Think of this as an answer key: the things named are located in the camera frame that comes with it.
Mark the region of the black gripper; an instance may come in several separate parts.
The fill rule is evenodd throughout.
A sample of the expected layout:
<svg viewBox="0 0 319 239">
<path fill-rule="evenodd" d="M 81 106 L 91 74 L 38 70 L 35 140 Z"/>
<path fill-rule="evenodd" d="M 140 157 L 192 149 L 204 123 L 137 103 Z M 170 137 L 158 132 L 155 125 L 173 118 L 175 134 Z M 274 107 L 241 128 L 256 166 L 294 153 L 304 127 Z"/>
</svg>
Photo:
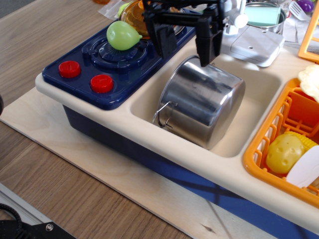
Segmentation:
<svg viewBox="0 0 319 239">
<path fill-rule="evenodd" d="M 202 67 L 220 54 L 223 37 L 224 0 L 144 0 L 144 21 L 157 54 L 168 58 L 177 48 L 173 25 L 192 26 Z M 186 7 L 206 5 L 202 13 L 181 12 Z"/>
</svg>

